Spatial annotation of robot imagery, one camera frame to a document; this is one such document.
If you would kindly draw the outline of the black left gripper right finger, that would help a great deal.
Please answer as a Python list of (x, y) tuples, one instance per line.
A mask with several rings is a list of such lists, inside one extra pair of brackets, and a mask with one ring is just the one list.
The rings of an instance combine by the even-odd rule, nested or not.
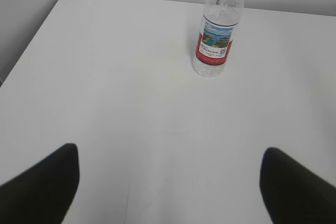
[(259, 188), (272, 223), (335, 223), (335, 187), (278, 148), (264, 152)]

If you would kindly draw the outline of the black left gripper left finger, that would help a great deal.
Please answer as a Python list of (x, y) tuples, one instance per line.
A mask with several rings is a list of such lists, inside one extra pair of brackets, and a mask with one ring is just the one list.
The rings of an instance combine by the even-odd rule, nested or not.
[(1, 223), (62, 223), (78, 185), (78, 149), (67, 143), (1, 185)]

